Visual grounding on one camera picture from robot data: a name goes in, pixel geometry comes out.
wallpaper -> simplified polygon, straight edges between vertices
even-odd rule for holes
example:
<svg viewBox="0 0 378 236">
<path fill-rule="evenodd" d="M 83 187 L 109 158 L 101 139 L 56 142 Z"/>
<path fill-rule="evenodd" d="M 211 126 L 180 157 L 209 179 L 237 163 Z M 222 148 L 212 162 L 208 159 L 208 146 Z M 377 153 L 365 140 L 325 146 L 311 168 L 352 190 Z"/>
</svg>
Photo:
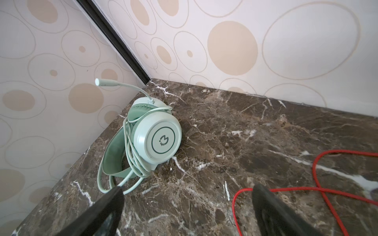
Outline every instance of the wallpaper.
<svg viewBox="0 0 378 236">
<path fill-rule="evenodd" d="M 378 116 L 375 0 L 94 1 L 151 77 Z"/>
<path fill-rule="evenodd" d="M 0 32 L 0 235 L 8 236 L 136 95 L 94 79 L 142 83 L 71 0 L 1 1 Z"/>
</svg>

red cable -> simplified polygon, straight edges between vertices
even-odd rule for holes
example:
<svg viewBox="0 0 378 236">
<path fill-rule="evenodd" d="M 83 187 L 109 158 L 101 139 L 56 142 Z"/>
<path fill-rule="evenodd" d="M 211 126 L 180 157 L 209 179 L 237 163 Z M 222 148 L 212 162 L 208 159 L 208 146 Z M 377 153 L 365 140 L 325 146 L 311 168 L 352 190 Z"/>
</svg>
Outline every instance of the red cable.
<svg viewBox="0 0 378 236">
<path fill-rule="evenodd" d="M 333 216 L 336 218 L 336 221 L 337 221 L 338 225 L 340 226 L 340 229 L 343 232 L 344 236 L 349 236 L 347 229 L 345 228 L 345 226 L 342 223 L 339 215 L 337 214 L 336 210 L 332 206 L 331 202 L 329 201 L 329 199 L 328 199 L 328 197 L 326 196 L 325 193 L 326 192 L 327 193 L 333 193 L 333 194 L 342 195 L 342 196 L 345 196 L 345 197 L 354 198 L 354 199 L 357 199 L 357 200 L 360 200 L 360 201 L 364 201 L 364 202 L 367 202 L 367 203 L 374 204 L 376 206 L 378 206 L 378 202 L 370 200 L 370 199 L 367 199 L 367 198 L 364 198 L 364 197 L 360 197 L 360 196 L 357 196 L 357 195 L 354 195 L 354 194 L 345 193 L 343 191 L 338 191 L 338 190 L 333 190 L 333 189 L 328 189 L 328 188 L 322 188 L 321 187 L 320 182 L 319 182 L 319 180 L 318 180 L 318 178 L 316 176 L 316 164 L 318 163 L 318 161 L 320 160 L 320 158 L 322 158 L 324 155 L 331 154 L 331 153 L 348 153 L 348 154 L 356 154 L 356 155 L 378 157 L 378 153 L 367 153 L 367 152 L 350 151 L 350 150 L 328 150 L 328 151 L 325 151 L 325 152 L 322 152 L 321 154 L 319 154 L 315 158 L 315 160 L 314 160 L 314 162 L 312 164 L 312 175 L 314 177 L 314 180 L 315 180 L 315 183 L 316 183 L 317 187 L 272 188 L 272 189 L 270 189 L 270 191 L 271 192 L 284 192 L 284 191 L 296 191 L 296 190 L 316 190 L 316 191 L 320 191 L 321 194 L 322 194 L 322 196 L 323 196 L 324 201 L 326 202 L 326 204 L 328 206 L 328 208 L 331 210 Z M 239 232 L 240 236 L 243 236 L 243 235 L 242 235 L 242 232 L 240 230 L 239 224 L 237 223 L 237 219 L 236 219 L 236 215 L 235 215 L 235 201 L 236 201 L 236 198 L 238 197 L 238 195 L 240 193 L 246 192 L 246 191 L 253 191 L 253 188 L 243 188 L 243 189 L 240 189 L 234 195 L 234 198 L 232 199 L 232 214 L 234 215 L 234 221 L 235 221 L 236 228 L 237 228 L 237 231 Z"/>
</svg>

circular logo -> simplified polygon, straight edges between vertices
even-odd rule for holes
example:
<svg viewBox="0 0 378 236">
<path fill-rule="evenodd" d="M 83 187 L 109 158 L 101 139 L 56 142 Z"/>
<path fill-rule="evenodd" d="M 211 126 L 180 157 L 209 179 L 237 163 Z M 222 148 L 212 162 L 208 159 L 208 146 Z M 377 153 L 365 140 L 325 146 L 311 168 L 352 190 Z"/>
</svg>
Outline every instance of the circular logo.
<svg viewBox="0 0 378 236">
<path fill-rule="evenodd" d="M 152 136 L 152 149 L 158 154 L 164 154 L 173 147 L 175 139 L 176 135 L 172 128 L 167 126 L 161 127 Z"/>
</svg>

headset with microphone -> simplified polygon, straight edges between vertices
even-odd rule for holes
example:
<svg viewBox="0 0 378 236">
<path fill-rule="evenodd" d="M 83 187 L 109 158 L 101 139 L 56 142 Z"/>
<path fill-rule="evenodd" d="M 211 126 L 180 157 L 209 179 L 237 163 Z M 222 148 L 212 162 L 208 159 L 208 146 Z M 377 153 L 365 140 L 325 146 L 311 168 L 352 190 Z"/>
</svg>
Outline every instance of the headset with microphone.
<svg viewBox="0 0 378 236">
<path fill-rule="evenodd" d="M 115 80 L 96 79 L 97 86 L 126 86 L 138 90 L 146 97 L 138 98 L 127 113 L 123 126 L 110 140 L 100 162 L 97 174 L 97 186 L 107 193 L 115 185 L 113 176 L 124 178 L 117 186 L 123 186 L 129 179 L 139 180 L 129 189 L 133 191 L 142 181 L 151 175 L 158 164 L 168 161 L 177 152 L 181 143 L 181 126 L 172 115 L 172 107 L 159 99 L 150 97 L 143 89 L 134 85 L 119 83 Z M 122 158 L 126 152 L 129 168 L 122 170 Z M 109 175 L 110 189 L 101 184 L 101 173 Z"/>
</svg>

brown marble countertop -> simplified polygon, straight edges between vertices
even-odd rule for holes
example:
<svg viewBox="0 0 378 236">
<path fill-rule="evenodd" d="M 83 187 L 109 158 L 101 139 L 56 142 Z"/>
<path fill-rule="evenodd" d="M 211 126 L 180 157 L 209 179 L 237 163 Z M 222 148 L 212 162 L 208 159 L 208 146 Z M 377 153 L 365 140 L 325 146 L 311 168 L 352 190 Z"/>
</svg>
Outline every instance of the brown marble countertop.
<svg viewBox="0 0 378 236">
<path fill-rule="evenodd" d="M 159 165 L 125 196 L 119 235 L 238 235 L 231 202 L 239 189 L 255 183 L 315 186 L 311 163 L 320 152 L 378 151 L 374 117 L 156 79 L 145 90 L 173 107 L 183 139 L 176 159 Z M 18 235 L 54 235 L 103 196 L 96 184 L 98 166 L 129 108 L 21 223 Z M 338 154 L 319 166 L 324 188 L 378 200 L 378 158 Z M 244 236 L 260 235 L 251 195 L 237 200 Z M 342 235 L 320 193 L 276 195 L 324 235 Z M 377 207 L 328 196 L 351 236 L 378 235 Z"/>
</svg>

